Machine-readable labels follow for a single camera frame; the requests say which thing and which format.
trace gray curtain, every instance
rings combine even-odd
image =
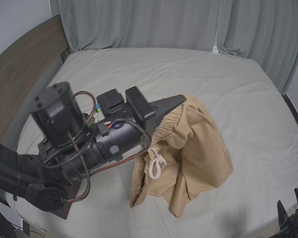
[[[58,0],[70,51],[167,47],[212,51],[218,0]]]
[[[298,0],[219,0],[217,48],[254,59],[285,94],[297,67]]]

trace white wall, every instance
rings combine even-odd
[[[296,69],[293,80],[287,90],[287,95],[298,112],[298,68]]]
[[[52,17],[49,0],[0,0],[0,54],[26,32]],[[7,220],[23,226],[22,219],[0,203]]]

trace bed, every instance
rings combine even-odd
[[[69,55],[49,85],[68,81],[74,92],[97,96],[137,86],[148,101],[164,96],[199,97],[215,119],[231,153],[234,172],[219,188],[201,193],[177,219],[162,198],[147,196],[129,208],[129,161],[91,177],[86,199],[63,220],[24,199],[9,205],[35,227],[61,237],[240,237],[277,218],[280,199],[297,202],[298,127],[271,80],[251,59],[173,48],[113,48]],[[82,112],[87,97],[77,97]],[[18,152],[38,153],[43,135],[31,117]],[[78,193],[85,189],[82,184]]]

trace wooden headboard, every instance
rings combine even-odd
[[[27,32],[0,55],[0,143],[35,83],[61,55],[69,55],[60,16]]]

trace headboard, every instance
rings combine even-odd
[[[21,129],[27,120],[29,112],[24,104],[28,106],[28,102],[24,102],[28,100],[30,91],[34,91],[35,96],[43,90],[37,89],[36,85],[45,72],[58,57],[64,63],[68,55],[68,44],[59,15],[27,32],[0,55],[0,143],[16,143],[10,131],[18,124]],[[21,109],[22,120],[16,121],[15,117]]]

